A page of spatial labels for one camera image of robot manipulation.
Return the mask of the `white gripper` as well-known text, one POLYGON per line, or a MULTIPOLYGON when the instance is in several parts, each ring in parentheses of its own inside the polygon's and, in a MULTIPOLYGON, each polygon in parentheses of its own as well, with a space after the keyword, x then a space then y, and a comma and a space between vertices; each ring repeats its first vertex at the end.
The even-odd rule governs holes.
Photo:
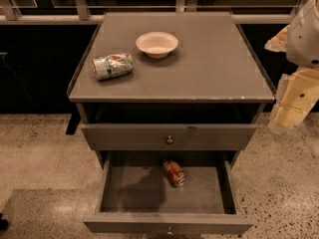
POLYGON ((291 76, 283 74, 276 92, 268 127, 283 133, 300 125, 319 101, 319 0, 308 0, 289 25, 266 42, 271 52, 286 52, 299 66, 291 76))

